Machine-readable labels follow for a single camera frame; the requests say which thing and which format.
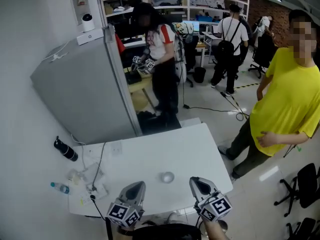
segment white shirt with red stripe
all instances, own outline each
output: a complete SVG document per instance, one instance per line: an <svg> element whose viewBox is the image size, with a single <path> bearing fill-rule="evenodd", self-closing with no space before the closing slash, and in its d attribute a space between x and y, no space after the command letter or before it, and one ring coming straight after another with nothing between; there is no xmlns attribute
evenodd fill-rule
<svg viewBox="0 0 320 240"><path fill-rule="evenodd" d="M150 56L159 60L166 54L165 44L175 45L176 34L169 25L162 24L158 26L158 31L149 31L147 34L147 43L150 49Z"/></svg>

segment black backpack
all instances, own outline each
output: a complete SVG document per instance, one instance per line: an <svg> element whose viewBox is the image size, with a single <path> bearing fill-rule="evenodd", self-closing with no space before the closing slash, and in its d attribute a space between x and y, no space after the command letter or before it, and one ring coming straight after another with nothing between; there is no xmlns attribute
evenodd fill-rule
<svg viewBox="0 0 320 240"><path fill-rule="evenodd" d="M234 39L241 22L239 21L238 26L236 26L236 29L235 29L230 41L226 41L223 23L224 23L224 19L222 20L222 23L221 23L223 40L218 45L216 57L217 57L217 60L230 60L232 58L232 56L234 55L235 51L239 48L239 46L241 44L241 42L240 42L239 45L237 46L237 48L235 49L235 47L232 43L232 40Z"/></svg>

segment white t-shirt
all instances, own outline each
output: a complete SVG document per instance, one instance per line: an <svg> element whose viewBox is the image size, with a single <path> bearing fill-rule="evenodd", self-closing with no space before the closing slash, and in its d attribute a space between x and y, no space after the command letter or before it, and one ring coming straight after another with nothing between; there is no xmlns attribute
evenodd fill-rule
<svg viewBox="0 0 320 240"><path fill-rule="evenodd" d="M157 31L149 31L147 34L147 43L150 49L150 56L159 60L166 54L165 44L175 44L176 34L169 25L163 24L158 26Z"/></svg>
<svg viewBox="0 0 320 240"><path fill-rule="evenodd" d="M268 16L263 16L261 19L261 22L259 23L258 30L262 33L266 31L266 27L269 28L270 26L270 20L268 19Z"/></svg>
<svg viewBox="0 0 320 240"><path fill-rule="evenodd" d="M239 20L235 18L232 18L232 17L224 18L223 20L220 21L218 25L218 33L222 33L222 28L223 28L225 40L230 41L236 31L238 24L239 24ZM241 43L241 41L248 41L248 40L249 38L248 38L247 29L242 23L240 23L239 28L237 29L231 43L233 44L234 49L236 49ZM236 49L233 55L240 55L240 47Z"/></svg>

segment plastic water bottle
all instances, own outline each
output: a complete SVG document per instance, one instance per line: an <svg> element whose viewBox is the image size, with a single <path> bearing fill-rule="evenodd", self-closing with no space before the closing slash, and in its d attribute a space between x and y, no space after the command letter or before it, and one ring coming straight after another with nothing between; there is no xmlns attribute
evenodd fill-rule
<svg viewBox="0 0 320 240"><path fill-rule="evenodd" d="M57 182L51 182L51 187L55 188L56 190L59 190L62 193L69 194L70 189L68 186L62 184L62 183L57 183Z"/></svg>

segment person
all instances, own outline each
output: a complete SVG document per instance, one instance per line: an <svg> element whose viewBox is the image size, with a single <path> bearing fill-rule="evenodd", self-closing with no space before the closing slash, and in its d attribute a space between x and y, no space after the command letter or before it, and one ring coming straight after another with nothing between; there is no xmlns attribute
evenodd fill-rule
<svg viewBox="0 0 320 240"><path fill-rule="evenodd" d="M253 37L253 33L252 33L252 30L251 30L249 23L246 21L246 19L243 16L239 17L239 21L244 25L244 27L246 29L246 33L248 34L248 38L250 40ZM240 55L241 55L240 65L244 63L245 58L248 53L248 49L249 49L249 46L244 46L244 44L242 42L240 45Z"/></svg>
<svg viewBox="0 0 320 240"><path fill-rule="evenodd" d="M159 101L156 109L173 114L178 112L178 87L175 67L174 42L176 34L173 26L152 7L141 2L132 12L132 19L138 28L145 32L146 46L154 60L152 88Z"/></svg>
<svg viewBox="0 0 320 240"><path fill-rule="evenodd" d="M187 228L188 228L188 225L184 225L185 223L182 222L182 221L178 221L178 217L177 217L177 214L174 212L172 213L167 222L167 224L175 224L173 225L173 227L170 227L170 231L171 232L174 232L174 228L178 231L181 231L181 230L185 230L187 232ZM225 233L223 232L220 224L215 221L215 222L212 222L212 221L208 221L206 219L203 219L203 223L204 223L204 227L205 227L205 230L207 232L207 236L208 236L208 239L209 240L227 240L227 237L225 235ZM143 227L143 228L139 228L135 231L135 226L131 226L130 228L126 228L125 231L129 231L130 233L126 233L124 232L123 234L122 233L119 233L117 232L116 236L115 236L115 240L144 240L144 239L148 239L148 240L152 240L152 239L159 239L159 240L162 240L162 239L192 239L191 237L189 238L186 238L186 236L182 237L182 238L176 238L176 237L173 237L172 235L166 235L166 228L165 227L161 227L160 226L160 232L158 231L157 232L157 229L155 228L151 228L151 227Z"/></svg>
<svg viewBox="0 0 320 240"><path fill-rule="evenodd" d="M230 160L249 147L246 159L233 168L232 181L285 145L306 142L320 120L320 72L312 58L317 31L310 16L301 10L290 13L289 23L291 46L275 53L256 91L258 102L249 119L230 148L218 146L219 152Z"/></svg>
<svg viewBox="0 0 320 240"><path fill-rule="evenodd" d="M224 18L220 21L218 25L218 30L216 37L221 38L223 34L223 39L226 41L230 41L232 39L232 44L234 47L233 56L228 59L219 59L218 63L215 67L214 75L211 79L211 87L215 88L216 85L221 81L224 69L227 69L227 82L226 82L226 91L225 95L231 96L235 94L234 84L235 84L235 77L238 72L238 67L241 61L240 55L240 44L243 41L243 45L248 47L248 34L245 26L240 23L240 8L235 4L231 4L230 7L230 17Z"/></svg>
<svg viewBox="0 0 320 240"><path fill-rule="evenodd" d="M275 34L270 31L270 23L273 21L272 16L263 16L260 20L260 23L258 24L258 27L256 28L256 35L255 35L255 42L254 47L258 48L258 38L262 37L264 33L269 34L271 37L273 37Z"/></svg>

